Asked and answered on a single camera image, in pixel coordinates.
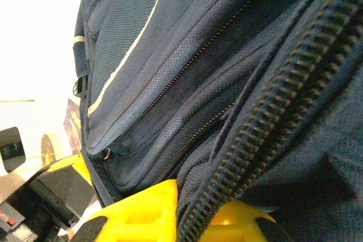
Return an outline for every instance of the reflective stripe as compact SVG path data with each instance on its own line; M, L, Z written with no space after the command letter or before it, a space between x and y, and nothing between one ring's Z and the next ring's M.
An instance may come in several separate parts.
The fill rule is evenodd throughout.
M74 37L73 43L77 43L77 42L85 42L85 37L81 36L81 35Z
M132 45L130 46L129 50L127 51L126 55L124 56L124 58L122 59L122 61L120 62L120 64L118 65L118 67L116 68L116 70L111 74L111 76L108 78L108 80L106 81L105 85L103 86L101 93L99 94L99 96L97 97L96 101L88 108L88 116L90 116L100 105L103 95L106 91L106 89L108 88L108 86L112 83L113 79L115 78L116 74L120 71L121 67L125 64L125 62L127 61L127 58L130 56L131 52L134 50L134 48L136 47L136 45L138 44L143 32L145 31L147 25L149 24L149 21L151 19L151 17L154 14L154 11L156 9L156 6L158 4L159 0L156 0L155 5L153 7L153 9L151 10L151 13L144 25L144 27L142 28L141 32L139 33L139 35L136 37L136 39L134 40L134 42L132 43Z

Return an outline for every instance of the yellow plastic object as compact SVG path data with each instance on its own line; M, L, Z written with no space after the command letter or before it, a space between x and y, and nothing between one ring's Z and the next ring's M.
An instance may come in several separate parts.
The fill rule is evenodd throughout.
M232 200L220 208L200 241L267 242L255 222L259 217L275 222L269 215L243 202Z
M75 154L66 158L63 158L54 164L52 164L48 172L56 171L58 169L61 169L63 167L67 167L69 165L72 165L72 167L90 184L91 182L91 176L90 173L87 170L86 163L83 160L83 157L81 154Z
M177 195L176 180L167 180L102 209L90 218L108 218L96 241L176 241Z

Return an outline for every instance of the strap buckle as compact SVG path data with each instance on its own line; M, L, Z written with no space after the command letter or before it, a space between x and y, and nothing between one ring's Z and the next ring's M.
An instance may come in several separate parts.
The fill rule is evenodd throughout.
M77 79L73 86L73 95L76 97L84 97L88 91L88 75L83 75Z

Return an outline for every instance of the white stripe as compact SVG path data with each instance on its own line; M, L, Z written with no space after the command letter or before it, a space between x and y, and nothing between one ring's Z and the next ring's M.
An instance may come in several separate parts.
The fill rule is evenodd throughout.
M154 14L155 8L158 4L159 0L156 0L155 5L153 7L153 9L151 10L151 13L144 25L144 27L142 28L141 32L139 33L139 35L136 37L136 39L134 40L134 42L132 43L132 45L130 46L129 50L127 51L126 55L124 56L124 58L122 59L122 61L120 62L120 64L118 65L118 67L116 68L116 70L111 74L110 78L106 81L105 85L102 88L101 93L99 94L99 96L97 97L96 101L88 108L88 116L90 116L100 105L101 101L102 101L102 97L106 91L106 89L108 88L108 86L112 83L113 79L115 78L116 74L120 71L121 67L125 64L125 62L127 61L127 58L130 56L131 52L134 50L134 48L136 47L136 45L138 44L143 32L145 31L151 17Z
M85 37L84 36L74 36L74 42L73 43L77 43L77 42L85 42Z

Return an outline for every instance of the backpack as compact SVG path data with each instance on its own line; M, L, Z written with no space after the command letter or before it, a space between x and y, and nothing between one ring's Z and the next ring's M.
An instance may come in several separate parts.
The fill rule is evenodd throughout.
M108 206L177 179L178 241L238 199L363 240L363 0L82 0L82 154Z

